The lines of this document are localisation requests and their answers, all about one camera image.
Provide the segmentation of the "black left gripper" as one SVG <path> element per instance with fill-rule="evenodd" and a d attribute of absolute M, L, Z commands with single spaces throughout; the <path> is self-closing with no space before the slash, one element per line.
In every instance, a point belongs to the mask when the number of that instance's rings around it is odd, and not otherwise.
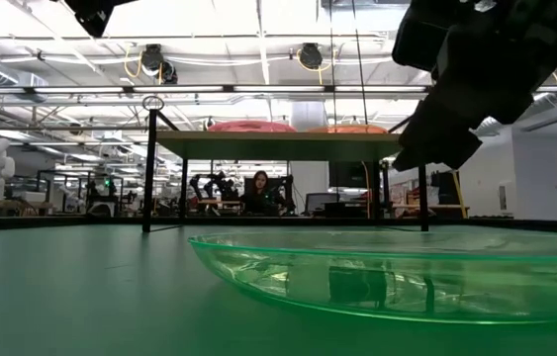
<path fill-rule="evenodd" d="M 63 0 L 79 25 L 93 38 L 102 38 L 114 9 L 136 0 Z"/>

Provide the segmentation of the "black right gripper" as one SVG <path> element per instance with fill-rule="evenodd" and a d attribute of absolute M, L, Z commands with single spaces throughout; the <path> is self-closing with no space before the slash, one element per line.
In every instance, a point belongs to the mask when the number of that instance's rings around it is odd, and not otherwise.
<path fill-rule="evenodd" d="M 557 68 L 557 0 L 414 0 L 392 58 L 434 82 L 408 118 L 393 167 L 458 169 L 481 145 L 470 129 L 487 118 L 514 123 Z M 446 144 L 457 146 L 414 149 Z"/>

